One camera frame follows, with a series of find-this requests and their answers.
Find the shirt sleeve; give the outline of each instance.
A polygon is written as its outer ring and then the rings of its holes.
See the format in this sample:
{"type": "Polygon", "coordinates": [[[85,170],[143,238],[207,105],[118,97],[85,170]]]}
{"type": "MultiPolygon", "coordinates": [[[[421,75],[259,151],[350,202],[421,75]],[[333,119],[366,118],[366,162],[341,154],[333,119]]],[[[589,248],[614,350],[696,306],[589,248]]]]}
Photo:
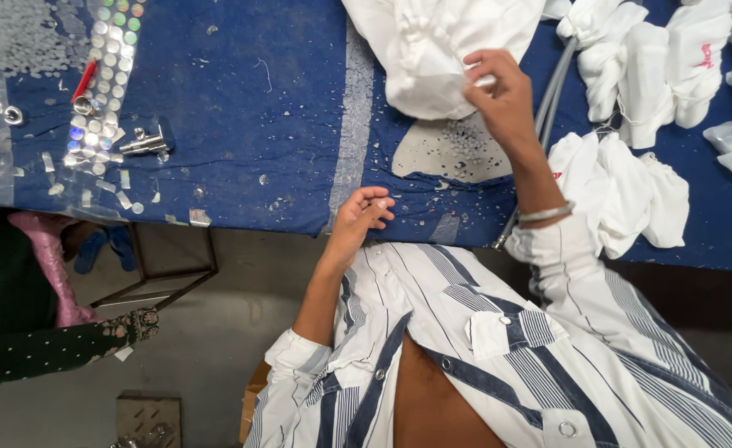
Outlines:
{"type": "Polygon", "coordinates": [[[330,354],[330,347],[304,339],[291,329],[277,338],[264,356],[272,370],[255,399],[245,448],[282,446],[285,432],[330,354]]]}
{"type": "Polygon", "coordinates": [[[701,385],[703,362],[648,300],[595,256],[595,243],[583,215],[542,229],[514,229],[507,250],[532,265],[530,289],[543,308],[616,351],[658,364],[701,385]]]}

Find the hand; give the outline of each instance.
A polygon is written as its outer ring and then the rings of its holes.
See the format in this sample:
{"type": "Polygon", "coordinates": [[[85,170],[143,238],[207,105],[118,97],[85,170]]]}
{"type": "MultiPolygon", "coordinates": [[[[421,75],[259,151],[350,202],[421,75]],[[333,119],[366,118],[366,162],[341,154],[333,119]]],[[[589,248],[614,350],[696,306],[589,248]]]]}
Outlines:
{"type": "Polygon", "coordinates": [[[336,224],[319,261],[320,265],[343,274],[355,262],[355,254],[366,239],[366,232],[369,229],[384,229],[386,224],[380,219],[390,221],[394,218],[388,208],[396,205],[396,201],[387,196],[388,189],[382,187],[361,187],[352,193],[338,209],[336,224]]]}
{"type": "Polygon", "coordinates": [[[539,147],[531,112],[531,80],[512,55],[502,49],[484,49],[466,56],[463,62],[480,63],[465,72],[463,95],[479,109],[488,132],[508,156],[524,148],[539,147]],[[474,86],[489,75],[496,78],[493,84],[474,86]]]}

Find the silver bangle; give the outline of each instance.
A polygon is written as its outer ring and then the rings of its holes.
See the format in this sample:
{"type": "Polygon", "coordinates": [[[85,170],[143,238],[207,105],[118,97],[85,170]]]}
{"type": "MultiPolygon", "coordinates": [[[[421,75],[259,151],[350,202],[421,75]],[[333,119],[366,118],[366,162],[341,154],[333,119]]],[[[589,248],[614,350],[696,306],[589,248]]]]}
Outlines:
{"type": "Polygon", "coordinates": [[[529,214],[519,213],[518,221],[542,221],[543,219],[556,218],[557,216],[569,214],[571,211],[573,211],[574,207],[576,207],[576,204],[574,202],[567,201],[565,202],[564,207],[544,209],[529,214]]]}

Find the metal stand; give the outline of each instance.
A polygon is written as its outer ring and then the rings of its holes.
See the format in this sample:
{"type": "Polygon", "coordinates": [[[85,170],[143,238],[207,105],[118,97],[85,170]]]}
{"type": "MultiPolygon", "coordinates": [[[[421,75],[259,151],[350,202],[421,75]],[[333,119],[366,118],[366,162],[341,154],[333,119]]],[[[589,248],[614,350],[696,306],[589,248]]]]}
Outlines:
{"type": "Polygon", "coordinates": [[[109,306],[112,304],[127,304],[133,302],[141,302],[145,300],[162,299],[156,304],[156,310],[161,311],[167,305],[171,304],[175,300],[180,299],[184,294],[197,288],[204,281],[213,277],[219,272],[216,261],[216,253],[214,252],[214,242],[212,241],[211,229],[205,228],[202,230],[203,239],[206,242],[206,250],[208,252],[208,259],[211,264],[209,266],[203,266],[202,268],[193,270],[177,270],[172,272],[158,273],[156,275],[148,274],[144,267],[144,260],[142,257],[142,247],[139,242],[139,235],[136,233],[136,223],[132,222],[128,226],[128,230],[131,233],[131,242],[133,244],[133,254],[136,257],[136,270],[139,271],[140,280],[131,286],[123,288],[113,294],[103,297],[100,300],[95,300],[90,304],[92,308],[98,308],[101,306],[109,306]],[[196,275],[202,275],[201,278],[192,281],[189,285],[184,286],[180,290],[169,290],[161,292],[150,292],[147,294],[139,294],[135,296],[126,296],[129,292],[140,289],[148,283],[155,283],[157,281],[174,280],[177,278],[193,277],[196,275]]]}

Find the white and blue striped shirt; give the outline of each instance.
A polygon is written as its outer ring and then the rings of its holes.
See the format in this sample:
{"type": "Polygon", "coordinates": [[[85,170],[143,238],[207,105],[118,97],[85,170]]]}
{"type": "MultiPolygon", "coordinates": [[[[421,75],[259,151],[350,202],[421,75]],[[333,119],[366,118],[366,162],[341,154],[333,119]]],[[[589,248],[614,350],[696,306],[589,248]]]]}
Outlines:
{"type": "Polygon", "coordinates": [[[267,351],[246,447],[392,446],[406,330],[507,446],[731,448],[732,391],[591,240],[581,216],[511,235],[545,311],[466,249],[361,249],[335,348],[289,329],[267,351]]]}

